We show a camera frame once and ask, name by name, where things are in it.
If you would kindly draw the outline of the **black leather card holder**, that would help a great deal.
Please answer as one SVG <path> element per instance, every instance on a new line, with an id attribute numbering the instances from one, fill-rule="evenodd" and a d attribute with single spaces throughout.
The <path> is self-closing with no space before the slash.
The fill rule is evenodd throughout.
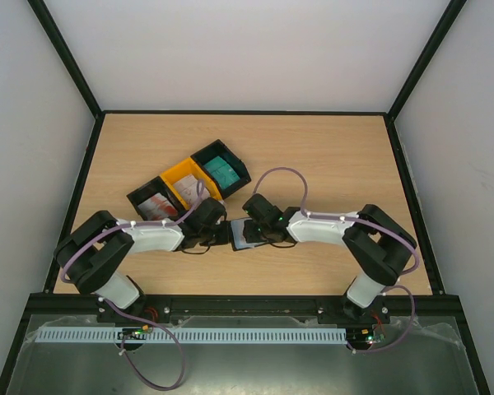
<path id="1" fill-rule="evenodd" d="M 250 218 L 231 221 L 230 229 L 231 246 L 234 251 L 254 249 L 268 243 L 257 224 Z"/>

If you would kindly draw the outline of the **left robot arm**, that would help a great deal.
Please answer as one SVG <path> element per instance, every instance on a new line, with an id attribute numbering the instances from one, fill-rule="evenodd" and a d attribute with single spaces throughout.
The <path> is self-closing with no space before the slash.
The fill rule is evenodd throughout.
<path id="1" fill-rule="evenodd" d="M 102 210 L 59 243 L 54 259 L 61 267 L 61 281 L 72 283 L 80 294 L 96 294 L 128 309 L 142 296 L 138 286 L 118 272 L 129 254 L 210 247 L 226 237 L 225 220 L 225 207 L 211 197 L 179 218 L 158 221 L 125 221 Z"/>

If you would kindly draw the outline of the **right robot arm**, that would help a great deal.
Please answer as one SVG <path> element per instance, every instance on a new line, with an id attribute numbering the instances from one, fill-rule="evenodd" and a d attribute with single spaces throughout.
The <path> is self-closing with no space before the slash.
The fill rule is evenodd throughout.
<path id="1" fill-rule="evenodd" d="M 367 204 L 360 211 L 328 214 L 289 207 L 282 211 L 263 195 L 254 194 L 242 207 L 249 216 L 243 233 L 247 242 L 285 244 L 318 242 L 347 248 L 361 268 L 343 294 L 342 312 L 354 322 L 371 313 L 384 290 L 419 263 L 415 239 L 382 209 Z"/>

